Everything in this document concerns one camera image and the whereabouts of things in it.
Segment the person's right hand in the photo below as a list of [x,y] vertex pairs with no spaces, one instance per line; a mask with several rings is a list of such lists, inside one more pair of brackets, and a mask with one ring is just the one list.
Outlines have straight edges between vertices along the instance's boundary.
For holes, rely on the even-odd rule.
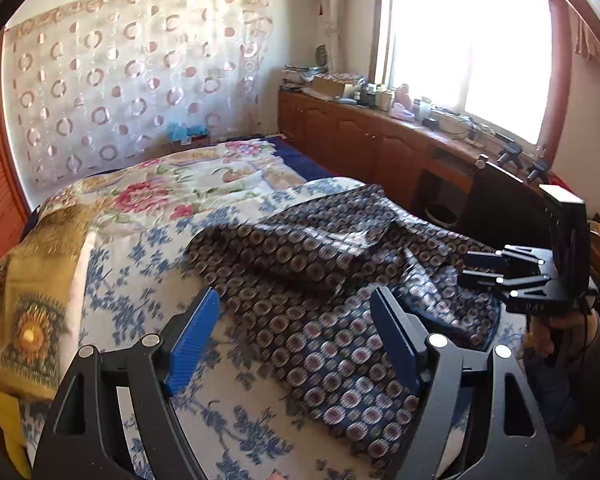
[[573,309],[562,316],[532,316],[528,337],[540,356],[557,356],[562,350],[575,356],[592,344],[597,329],[595,311]]

